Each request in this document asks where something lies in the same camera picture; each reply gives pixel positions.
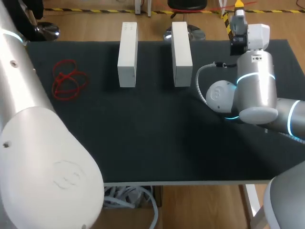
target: screw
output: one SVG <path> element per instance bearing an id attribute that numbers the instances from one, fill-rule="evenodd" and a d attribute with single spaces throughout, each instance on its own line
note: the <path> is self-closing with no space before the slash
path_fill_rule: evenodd
<path id="1" fill-rule="evenodd" d="M 10 61 L 11 66 L 13 66 L 14 68 L 17 68 L 18 65 L 16 63 L 16 61 Z"/>
<path id="2" fill-rule="evenodd" d="M 9 147 L 10 147 L 10 142 L 5 142 L 5 143 L 3 143 L 3 147 L 4 147 L 4 148 L 9 148 Z"/>

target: red string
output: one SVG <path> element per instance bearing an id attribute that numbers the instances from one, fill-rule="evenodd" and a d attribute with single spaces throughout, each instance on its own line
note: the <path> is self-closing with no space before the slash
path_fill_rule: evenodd
<path id="1" fill-rule="evenodd" d="M 165 6 L 163 5 L 162 3 L 159 2 L 159 0 L 156 1 L 156 3 L 162 7 L 165 7 L 167 8 L 168 6 Z M 251 2 L 247 2 L 247 3 L 244 3 L 244 5 L 250 5 L 250 4 L 254 4 L 254 3 L 257 3 L 256 1 L 251 1 Z M 230 5 L 230 6 L 225 6 L 225 7 L 218 7 L 218 8 L 213 8 L 213 9 L 209 9 L 209 11 L 217 11 L 217 10 L 221 10 L 223 8 L 232 8 L 232 7 L 235 7 L 235 5 Z M 175 11 L 175 12 L 181 12 L 181 13 L 197 13 L 197 12 L 201 12 L 203 10 L 178 10 L 178 9 L 173 9 L 173 8 L 170 8 L 172 11 Z"/>
<path id="2" fill-rule="evenodd" d="M 60 66 L 62 64 L 66 64 L 66 63 L 73 63 L 73 65 L 74 65 L 73 71 L 70 72 L 69 74 L 63 74 L 62 72 L 60 72 L 56 76 L 55 75 L 55 70 L 58 68 L 58 66 Z M 56 98 L 58 100 L 68 101 L 68 100 L 74 99 L 75 97 L 77 97 L 79 95 L 80 90 L 83 89 L 88 84 L 88 76 L 86 75 L 86 73 L 79 72 L 77 70 L 77 64 L 76 64 L 75 60 L 59 61 L 57 64 L 54 65 L 52 74 L 53 74 L 53 77 L 54 77 L 54 82 L 53 82 L 53 85 L 52 85 L 52 95 L 53 95 L 54 98 Z M 85 77 L 85 82 L 81 86 L 76 81 L 76 79 L 73 78 L 73 76 L 76 76 L 76 75 L 78 75 L 78 76 L 81 75 L 81 76 Z M 69 90 L 60 89 L 61 85 L 66 80 L 72 81 L 76 85 L 76 88 L 69 89 Z M 72 95 L 69 96 L 69 97 L 61 97 L 61 96 L 59 96 L 60 94 L 64 94 L 64 95 L 72 94 Z"/>

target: table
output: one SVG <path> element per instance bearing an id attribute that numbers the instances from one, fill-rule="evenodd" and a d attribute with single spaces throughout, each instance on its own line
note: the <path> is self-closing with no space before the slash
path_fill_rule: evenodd
<path id="1" fill-rule="evenodd" d="M 219 7 L 221 8 L 221 17 L 225 12 L 227 0 L 218 0 Z M 134 0 L 135 14 L 141 14 L 141 0 Z M 147 14 L 148 17 L 152 15 L 152 0 L 147 0 Z"/>
<path id="2" fill-rule="evenodd" d="M 136 88 L 120 88 L 119 42 L 31 42 L 28 53 L 59 117 L 99 165 L 106 186 L 263 183 L 305 160 L 279 133 L 220 118 L 197 97 L 199 67 L 235 63 L 229 41 L 191 42 L 193 81 L 173 85 L 171 44 L 139 42 Z M 270 41 L 279 97 L 305 100 L 305 78 L 287 41 Z M 51 70 L 74 59 L 90 83 L 69 102 L 51 95 Z M 202 72 L 203 94 L 236 68 Z"/>

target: red cable tie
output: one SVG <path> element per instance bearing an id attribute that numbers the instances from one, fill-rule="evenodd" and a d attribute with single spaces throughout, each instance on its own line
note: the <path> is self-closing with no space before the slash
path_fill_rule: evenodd
<path id="1" fill-rule="evenodd" d="M 73 71 L 70 72 L 69 74 L 63 74 L 63 73 L 60 72 L 58 74 L 58 76 L 55 76 L 56 68 L 58 66 L 64 64 L 64 63 L 73 63 L 74 64 Z M 78 94 L 80 93 L 80 90 L 88 84 L 87 74 L 84 73 L 84 72 L 77 71 L 77 64 L 76 64 L 75 60 L 63 60 L 63 61 L 60 61 L 60 62 L 56 63 L 53 67 L 52 74 L 53 74 L 53 77 L 54 77 L 54 82 L 52 84 L 52 95 L 53 95 L 54 98 L 56 98 L 58 100 L 68 101 L 70 99 L 73 99 L 73 98 L 77 97 Z M 74 75 L 83 75 L 85 77 L 85 82 L 81 86 L 79 86 L 79 83 L 73 77 Z M 70 81 L 74 82 L 75 85 L 76 85 L 76 88 L 70 89 L 70 90 L 60 90 L 60 86 L 65 80 L 70 80 Z M 60 96 L 58 96 L 58 94 L 71 94 L 71 93 L 73 93 L 73 95 L 71 95 L 70 97 L 60 97 Z"/>

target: wooden floor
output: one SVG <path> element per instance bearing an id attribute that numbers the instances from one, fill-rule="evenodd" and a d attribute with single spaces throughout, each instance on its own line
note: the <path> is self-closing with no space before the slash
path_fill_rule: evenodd
<path id="1" fill-rule="evenodd" d="M 165 0 L 152 0 L 152 10 L 166 10 Z M 133 0 L 45 0 L 46 8 L 133 9 Z M 305 6 L 305 0 L 299 0 Z M 218 7 L 218 0 L 208 2 L 208 9 Z M 258 0 L 247 6 L 258 10 L 299 9 L 294 0 Z M 305 71 L 305 14 L 247 13 L 248 23 L 265 23 L 271 28 L 271 39 L 287 39 L 300 66 Z M 134 14 L 88 14 L 45 12 L 44 21 L 56 23 L 61 41 L 118 41 L 123 21 L 136 21 L 139 40 L 162 40 L 173 20 L 169 15 L 136 16 Z M 216 14 L 189 14 L 189 24 L 206 33 L 207 40 L 227 40 L 224 22 Z M 265 185 L 256 186 L 262 203 Z M 104 210 L 94 229 L 145 229 L 153 218 L 151 209 Z M 158 229 L 245 229 L 247 228 L 238 186 L 168 186 L 163 189 L 163 206 L 159 209 Z"/>

